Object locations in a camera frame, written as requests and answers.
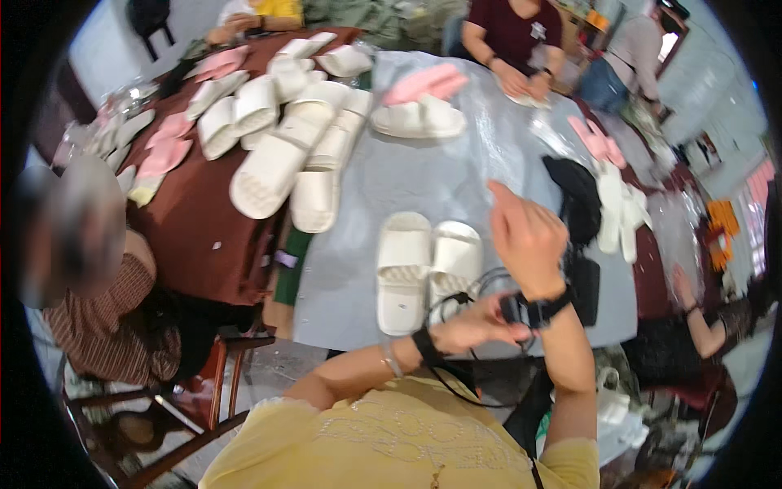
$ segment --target bracelet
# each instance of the bracelet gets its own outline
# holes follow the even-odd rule
[[[393,375],[397,379],[401,379],[404,377],[404,373],[402,372],[402,369],[399,367],[399,363],[396,361],[396,359],[393,357],[393,352],[391,351],[391,343],[389,341],[383,341],[381,344],[381,348],[383,349],[383,363],[386,364],[386,366],[393,371]]]

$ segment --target plastic bag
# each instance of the plastic bag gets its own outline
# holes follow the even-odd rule
[[[694,212],[688,209],[683,192],[654,194],[648,197],[647,208],[655,227],[668,296],[677,309],[683,310],[673,288],[673,268],[677,263],[690,278],[695,300],[700,302],[705,291],[701,248],[695,237],[699,218],[693,219]]]

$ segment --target yellow t-shirt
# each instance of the yellow t-shirt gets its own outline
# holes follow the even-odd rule
[[[292,17],[303,23],[299,0],[259,0],[255,5],[255,14],[259,16]]]
[[[537,467],[545,489],[600,485],[594,440],[548,447]],[[435,478],[442,489],[535,487],[532,462],[491,413],[434,379],[408,376],[324,412],[304,401],[262,403],[199,489],[429,489]]]

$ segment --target wall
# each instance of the wall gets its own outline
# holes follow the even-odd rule
[[[137,76],[148,80],[175,67],[190,41],[215,24],[225,0],[171,0],[168,26],[176,44],[169,46],[162,31],[153,34],[159,57],[154,63],[127,21],[126,4],[127,0],[101,0],[70,46],[71,64],[95,106],[107,92]]]

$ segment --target striped shirt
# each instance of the striped shirt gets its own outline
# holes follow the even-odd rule
[[[100,296],[84,299],[67,290],[58,307],[44,310],[76,373],[143,386],[174,376],[181,358],[176,326],[149,331],[139,308],[154,282],[144,264],[126,253],[117,278]]]

